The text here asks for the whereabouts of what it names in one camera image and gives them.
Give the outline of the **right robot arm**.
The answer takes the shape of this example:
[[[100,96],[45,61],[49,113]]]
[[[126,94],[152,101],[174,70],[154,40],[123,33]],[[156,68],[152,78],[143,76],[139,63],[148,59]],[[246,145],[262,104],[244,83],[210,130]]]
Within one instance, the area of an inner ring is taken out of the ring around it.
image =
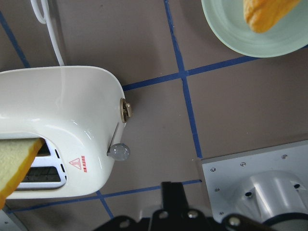
[[[187,202],[180,182],[162,183],[162,208],[151,230],[181,231],[305,231],[308,191],[286,171],[265,171],[249,177],[234,172],[205,179],[212,216]]]

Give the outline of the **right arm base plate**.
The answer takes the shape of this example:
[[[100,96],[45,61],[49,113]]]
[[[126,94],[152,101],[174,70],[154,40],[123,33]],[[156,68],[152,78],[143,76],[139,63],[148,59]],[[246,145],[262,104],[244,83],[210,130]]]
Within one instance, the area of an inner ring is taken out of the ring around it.
[[[240,214],[266,222],[308,212],[308,142],[202,160],[214,220]]]

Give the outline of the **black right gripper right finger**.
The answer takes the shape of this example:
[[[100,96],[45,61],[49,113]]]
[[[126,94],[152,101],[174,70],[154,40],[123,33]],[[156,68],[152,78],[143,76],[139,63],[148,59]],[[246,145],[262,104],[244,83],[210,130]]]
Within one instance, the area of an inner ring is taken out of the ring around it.
[[[222,220],[222,225],[229,231],[272,231],[267,225],[258,223],[250,218],[239,214],[227,215]]]

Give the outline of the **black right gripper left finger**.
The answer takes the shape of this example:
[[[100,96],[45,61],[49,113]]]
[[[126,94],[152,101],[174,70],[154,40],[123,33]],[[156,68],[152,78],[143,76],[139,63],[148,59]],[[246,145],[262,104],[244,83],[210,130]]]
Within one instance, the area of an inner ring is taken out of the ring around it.
[[[189,208],[185,190],[181,182],[161,183],[162,208],[170,212],[180,212]]]

